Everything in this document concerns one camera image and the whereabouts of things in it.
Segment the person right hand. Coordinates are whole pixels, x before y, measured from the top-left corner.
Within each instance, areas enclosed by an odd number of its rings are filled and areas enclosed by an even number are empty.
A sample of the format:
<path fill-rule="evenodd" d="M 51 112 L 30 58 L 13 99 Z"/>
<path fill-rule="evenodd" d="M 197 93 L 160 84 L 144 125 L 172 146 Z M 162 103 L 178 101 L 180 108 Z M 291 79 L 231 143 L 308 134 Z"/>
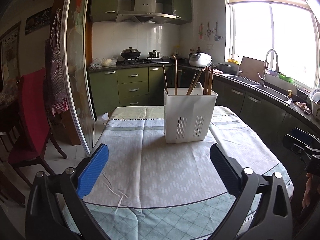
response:
<path fill-rule="evenodd" d="M 313 175 L 311 173 L 307 173 L 306 177 L 308 178 L 306 185 L 305 185 L 305 192 L 302 200 L 302 207 L 306 208 L 311 203 L 311 188 L 312 188 L 312 179 Z"/>

